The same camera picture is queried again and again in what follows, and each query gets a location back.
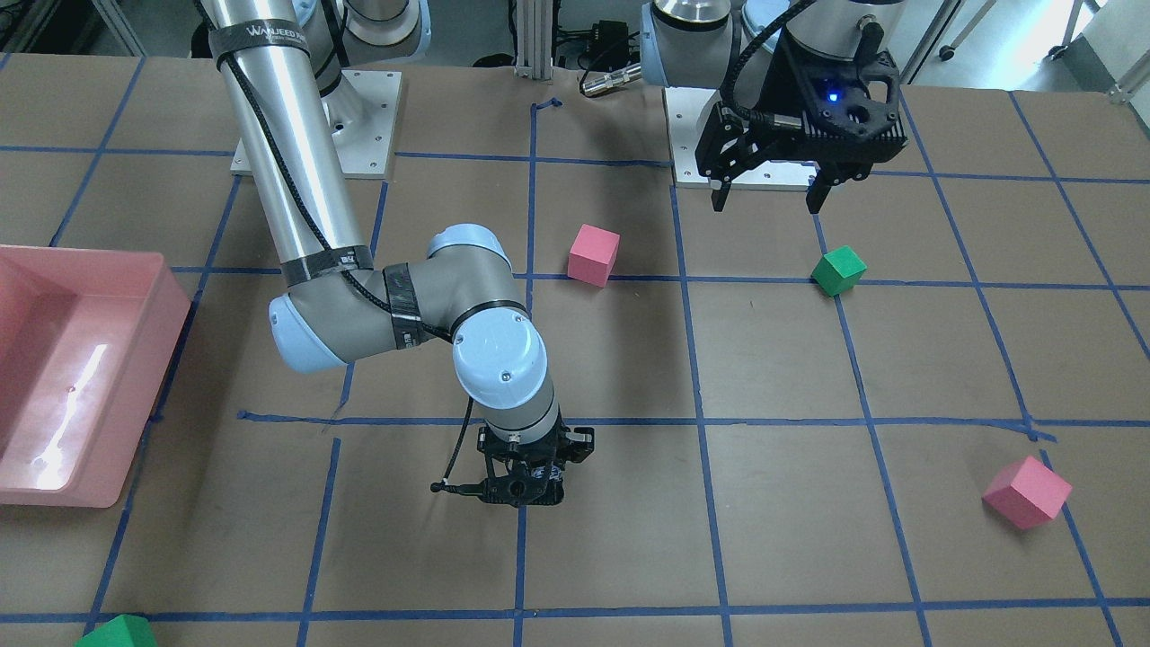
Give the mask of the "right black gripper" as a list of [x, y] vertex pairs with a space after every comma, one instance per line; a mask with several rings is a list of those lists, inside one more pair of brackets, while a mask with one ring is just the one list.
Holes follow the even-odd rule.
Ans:
[[568, 428], [562, 422], [535, 442], [515, 445], [493, 430], [480, 430], [477, 449], [484, 454], [486, 476], [473, 495], [491, 504], [560, 504], [564, 467], [582, 463], [595, 450], [595, 429]]

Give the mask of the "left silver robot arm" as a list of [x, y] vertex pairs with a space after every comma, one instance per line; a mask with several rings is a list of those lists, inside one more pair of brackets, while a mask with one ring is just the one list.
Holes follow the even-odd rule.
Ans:
[[723, 210], [736, 179], [765, 163], [816, 165], [806, 205], [862, 182], [907, 147], [899, 70], [887, 36], [899, 1], [650, 1], [641, 74], [711, 92], [695, 171]]

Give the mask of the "green cube near left arm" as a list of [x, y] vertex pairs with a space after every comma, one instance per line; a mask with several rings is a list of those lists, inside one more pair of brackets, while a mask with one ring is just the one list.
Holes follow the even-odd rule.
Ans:
[[826, 296], [838, 296], [842, 292], [853, 288], [867, 270], [867, 263], [851, 246], [845, 245], [822, 254], [810, 278], [816, 282]]

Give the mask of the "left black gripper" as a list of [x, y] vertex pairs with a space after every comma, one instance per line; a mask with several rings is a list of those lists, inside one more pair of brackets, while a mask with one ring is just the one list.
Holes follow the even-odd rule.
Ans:
[[736, 99], [742, 69], [739, 51], [705, 115], [693, 164], [708, 180], [710, 201], [724, 210], [730, 185], [767, 161], [814, 163], [805, 205], [821, 211], [831, 188], [866, 179], [871, 168], [887, 163], [907, 147], [897, 106], [900, 97], [894, 57], [880, 47], [882, 26], [858, 29], [860, 43], [849, 45], [845, 61], [822, 57], [802, 47], [781, 29], [756, 103]]

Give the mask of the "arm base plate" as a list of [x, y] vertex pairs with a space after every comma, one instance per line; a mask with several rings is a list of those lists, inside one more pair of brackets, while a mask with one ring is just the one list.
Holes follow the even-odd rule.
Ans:
[[[678, 188], [711, 188], [695, 163], [695, 148], [711, 107], [719, 100], [715, 88], [666, 87], [664, 90], [675, 184]], [[734, 190], [805, 191], [816, 176], [813, 161], [765, 161], [733, 182]]]
[[350, 70], [319, 98], [345, 179], [386, 179], [401, 91], [400, 71]]

